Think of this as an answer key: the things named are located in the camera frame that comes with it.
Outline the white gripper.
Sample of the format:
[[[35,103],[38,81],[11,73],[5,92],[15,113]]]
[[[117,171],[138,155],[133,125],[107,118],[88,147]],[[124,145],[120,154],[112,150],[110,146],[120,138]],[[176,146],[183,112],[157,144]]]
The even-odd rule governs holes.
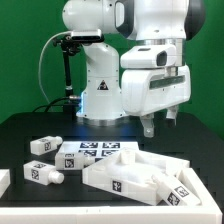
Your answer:
[[[190,71],[187,65],[178,68],[177,75],[168,75],[164,68],[126,70],[122,75],[122,106],[131,116],[142,116],[144,136],[154,136],[154,115],[167,109],[166,120],[176,125],[179,106],[190,98]]]

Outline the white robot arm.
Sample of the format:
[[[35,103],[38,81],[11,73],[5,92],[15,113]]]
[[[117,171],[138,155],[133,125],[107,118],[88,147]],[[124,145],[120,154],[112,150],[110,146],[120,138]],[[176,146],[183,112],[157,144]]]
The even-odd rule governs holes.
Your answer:
[[[155,112],[176,120],[191,94],[184,44],[204,24],[204,0],[68,0],[62,16],[86,55],[79,119],[112,125],[136,116],[147,137]]]

